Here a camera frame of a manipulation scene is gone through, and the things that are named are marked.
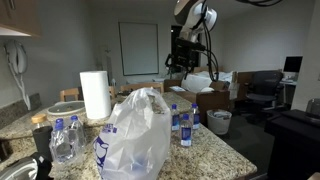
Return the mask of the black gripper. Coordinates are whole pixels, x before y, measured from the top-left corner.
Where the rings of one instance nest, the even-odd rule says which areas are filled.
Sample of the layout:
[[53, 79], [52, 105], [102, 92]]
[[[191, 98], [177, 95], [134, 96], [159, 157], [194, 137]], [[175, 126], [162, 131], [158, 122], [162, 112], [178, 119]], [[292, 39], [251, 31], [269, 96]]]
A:
[[165, 66], [166, 67], [184, 67], [183, 79], [193, 72], [195, 63], [191, 57], [193, 52], [203, 52], [206, 47], [199, 42], [191, 42], [178, 37], [175, 40], [176, 50], [173, 54], [168, 54]]

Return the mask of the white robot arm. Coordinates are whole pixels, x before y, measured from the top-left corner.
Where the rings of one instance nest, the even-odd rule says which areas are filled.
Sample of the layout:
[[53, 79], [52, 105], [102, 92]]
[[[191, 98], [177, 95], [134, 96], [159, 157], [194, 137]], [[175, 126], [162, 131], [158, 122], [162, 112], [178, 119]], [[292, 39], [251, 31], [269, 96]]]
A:
[[216, 24], [217, 12], [209, 8], [207, 0], [177, 0], [174, 16], [182, 26], [179, 36], [175, 39], [176, 50], [167, 56], [165, 66], [170, 70], [183, 67], [185, 74], [195, 68], [193, 52], [204, 53], [207, 56], [209, 77], [217, 81], [219, 65], [211, 50], [210, 31]]

